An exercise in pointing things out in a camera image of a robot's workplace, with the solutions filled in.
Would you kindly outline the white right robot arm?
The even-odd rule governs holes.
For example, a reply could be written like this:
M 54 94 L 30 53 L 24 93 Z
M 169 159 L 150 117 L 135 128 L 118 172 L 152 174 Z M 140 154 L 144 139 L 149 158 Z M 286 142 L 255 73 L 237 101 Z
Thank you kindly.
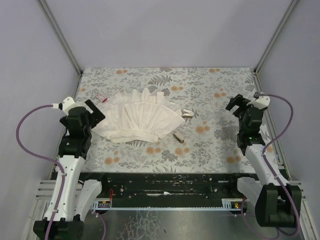
M 256 92 L 254 100 L 241 94 L 232 97 L 226 106 L 238 118 L 237 146 L 249 160 L 259 179 L 241 177 L 237 190 L 254 206 L 257 223 L 261 227 L 297 228 L 299 226 L 302 191 L 291 185 L 277 166 L 267 159 L 267 148 L 260 133 L 265 110 L 270 104 L 270 95 Z

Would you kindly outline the brown small stapler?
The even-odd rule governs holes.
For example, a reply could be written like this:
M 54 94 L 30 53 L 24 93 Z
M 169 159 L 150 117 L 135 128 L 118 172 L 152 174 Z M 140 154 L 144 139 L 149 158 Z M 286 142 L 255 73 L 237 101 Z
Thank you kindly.
M 185 137 L 184 137 L 181 133 L 179 133 L 179 132 L 175 132 L 175 133 L 173 134 L 173 137 L 174 137 L 179 143 L 181 143 L 181 144 L 183 144 L 184 141 L 185 141 Z

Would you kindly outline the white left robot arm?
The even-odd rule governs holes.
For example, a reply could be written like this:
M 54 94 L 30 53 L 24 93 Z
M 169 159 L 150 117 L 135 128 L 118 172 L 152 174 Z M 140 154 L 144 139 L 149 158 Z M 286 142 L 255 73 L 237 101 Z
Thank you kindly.
M 79 106 L 72 97 L 58 105 L 65 116 L 60 123 L 66 128 L 58 147 L 59 168 L 53 194 L 42 220 L 33 225 L 40 240 L 80 240 L 85 218 L 96 197 L 102 191 L 98 180 L 85 180 L 77 192 L 79 177 L 92 140 L 92 129 L 105 115 L 91 100 Z

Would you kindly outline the red white staples box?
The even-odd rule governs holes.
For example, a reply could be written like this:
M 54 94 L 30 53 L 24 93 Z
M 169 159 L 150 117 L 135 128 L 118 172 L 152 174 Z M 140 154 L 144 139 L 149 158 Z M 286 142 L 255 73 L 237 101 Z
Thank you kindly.
M 108 98 L 101 93 L 97 93 L 95 96 L 101 103 L 104 103 L 108 100 Z

